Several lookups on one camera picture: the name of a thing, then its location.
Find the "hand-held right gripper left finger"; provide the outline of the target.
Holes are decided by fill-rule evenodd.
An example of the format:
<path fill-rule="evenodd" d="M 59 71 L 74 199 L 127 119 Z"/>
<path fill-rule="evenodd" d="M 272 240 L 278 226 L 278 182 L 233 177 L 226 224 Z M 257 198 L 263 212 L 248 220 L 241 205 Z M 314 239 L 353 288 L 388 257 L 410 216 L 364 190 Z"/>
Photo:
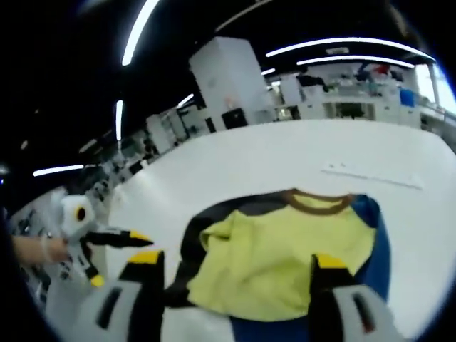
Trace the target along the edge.
<path fill-rule="evenodd" d="M 86 341 L 160 341 L 165 253 L 138 252 L 120 276 L 85 300 Z"/>

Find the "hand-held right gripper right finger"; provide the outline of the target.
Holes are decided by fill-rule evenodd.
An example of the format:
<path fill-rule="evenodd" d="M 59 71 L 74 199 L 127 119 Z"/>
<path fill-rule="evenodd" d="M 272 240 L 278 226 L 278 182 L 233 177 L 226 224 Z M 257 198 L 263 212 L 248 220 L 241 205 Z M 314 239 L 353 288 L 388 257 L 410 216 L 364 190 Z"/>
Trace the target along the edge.
<path fill-rule="evenodd" d="M 386 302 L 328 254 L 312 256 L 310 341 L 402 341 Z"/>

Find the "person's left hand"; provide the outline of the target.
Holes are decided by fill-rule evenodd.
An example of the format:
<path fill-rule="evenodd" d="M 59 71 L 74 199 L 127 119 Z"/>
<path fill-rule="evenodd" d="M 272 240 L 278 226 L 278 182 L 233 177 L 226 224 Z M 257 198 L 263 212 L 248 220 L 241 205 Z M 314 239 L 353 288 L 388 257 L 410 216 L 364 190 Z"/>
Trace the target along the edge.
<path fill-rule="evenodd" d="M 70 259 L 68 243 L 65 239 L 42 236 L 40 243 L 43 260 L 46 263 L 60 263 Z"/>

